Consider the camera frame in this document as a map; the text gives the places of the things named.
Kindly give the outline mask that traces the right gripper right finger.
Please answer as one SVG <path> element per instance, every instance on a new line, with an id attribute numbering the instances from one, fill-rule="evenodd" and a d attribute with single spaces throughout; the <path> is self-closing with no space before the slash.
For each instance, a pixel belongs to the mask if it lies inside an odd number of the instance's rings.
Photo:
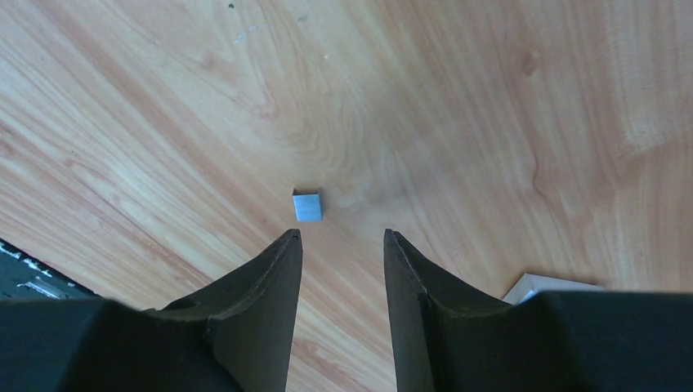
<path id="1" fill-rule="evenodd" d="M 510 305 L 383 237 L 400 391 L 689 391 L 692 297 L 545 291 Z"/>

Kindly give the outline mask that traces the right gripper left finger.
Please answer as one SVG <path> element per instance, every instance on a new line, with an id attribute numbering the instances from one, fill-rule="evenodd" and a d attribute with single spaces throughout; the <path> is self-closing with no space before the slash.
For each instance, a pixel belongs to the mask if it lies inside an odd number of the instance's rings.
<path id="1" fill-rule="evenodd" d="M 302 239 L 162 309 L 103 296 L 1 301 L 4 391 L 282 391 L 302 278 Z"/>

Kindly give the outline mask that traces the white staple tray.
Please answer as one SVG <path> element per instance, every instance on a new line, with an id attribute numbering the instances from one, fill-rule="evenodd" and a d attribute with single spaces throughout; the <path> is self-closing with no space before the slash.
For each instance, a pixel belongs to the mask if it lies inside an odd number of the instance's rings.
<path id="1" fill-rule="evenodd" d="M 581 283 L 561 278 L 552 278 L 537 274 L 523 274 L 510 288 L 502 301 L 518 305 L 543 291 L 603 291 L 598 285 Z"/>

